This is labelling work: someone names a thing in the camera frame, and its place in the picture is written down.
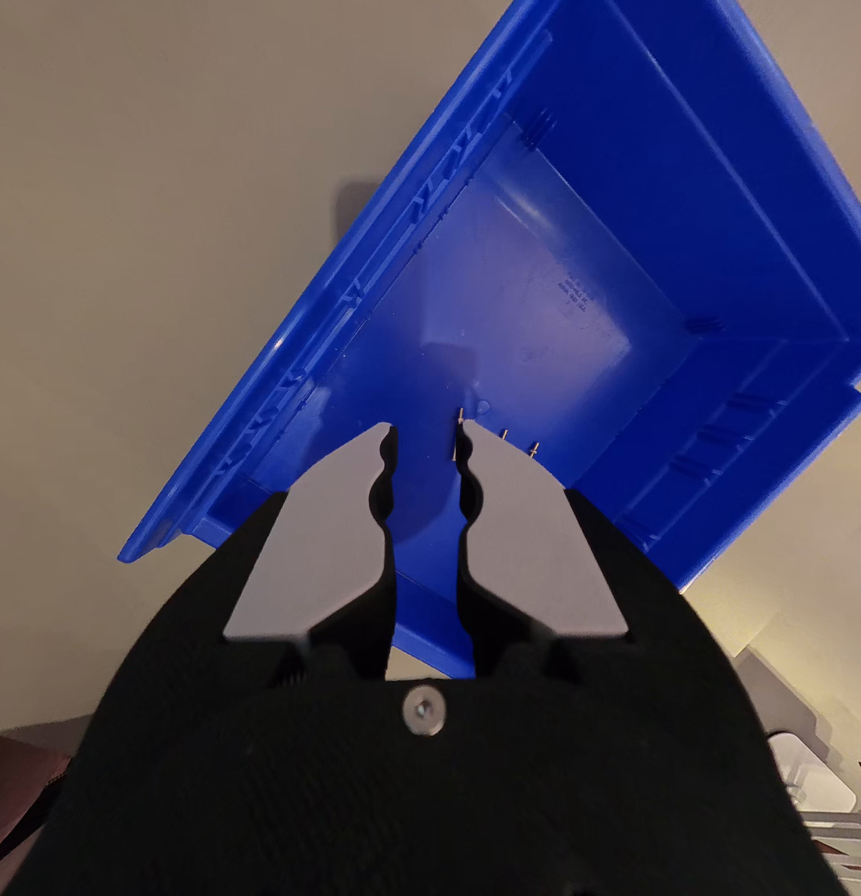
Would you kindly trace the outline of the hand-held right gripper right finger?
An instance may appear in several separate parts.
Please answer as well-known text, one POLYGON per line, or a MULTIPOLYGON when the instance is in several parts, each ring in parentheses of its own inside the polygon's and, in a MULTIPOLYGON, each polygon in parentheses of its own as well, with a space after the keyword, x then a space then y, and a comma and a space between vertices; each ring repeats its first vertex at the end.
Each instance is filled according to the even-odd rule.
POLYGON ((514 645, 616 640, 629 631, 567 489, 529 454, 465 420, 456 461, 458 618, 474 675, 514 645))

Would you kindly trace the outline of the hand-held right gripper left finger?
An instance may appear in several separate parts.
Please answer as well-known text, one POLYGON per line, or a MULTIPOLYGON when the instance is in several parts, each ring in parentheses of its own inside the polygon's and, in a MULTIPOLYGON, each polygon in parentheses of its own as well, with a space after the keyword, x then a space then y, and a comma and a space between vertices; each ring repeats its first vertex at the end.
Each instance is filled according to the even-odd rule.
POLYGON ((380 422, 314 463, 285 494, 224 629, 230 644, 341 650, 384 676, 396 626, 388 518, 398 433, 380 422))

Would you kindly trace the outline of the white flat panel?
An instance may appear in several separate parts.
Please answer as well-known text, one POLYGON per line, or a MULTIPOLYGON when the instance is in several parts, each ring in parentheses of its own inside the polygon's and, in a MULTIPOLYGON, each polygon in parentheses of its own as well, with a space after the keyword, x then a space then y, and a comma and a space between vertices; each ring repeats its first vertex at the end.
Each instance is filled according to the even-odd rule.
POLYGON ((790 732, 767 738, 785 790, 848 894, 861 895, 861 810, 854 792, 790 732))

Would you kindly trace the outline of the plain blue plastic bin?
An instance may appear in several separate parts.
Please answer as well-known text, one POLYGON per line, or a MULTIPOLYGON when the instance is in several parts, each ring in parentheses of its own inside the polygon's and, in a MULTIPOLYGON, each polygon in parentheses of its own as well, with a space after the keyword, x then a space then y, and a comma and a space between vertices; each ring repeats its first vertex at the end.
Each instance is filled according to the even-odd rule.
POLYGON ((472 675, 458 412, 680 589, 861 412, 861 205, 735 2, 514 2, 118 555, 396 427, 394 645, 472 675))

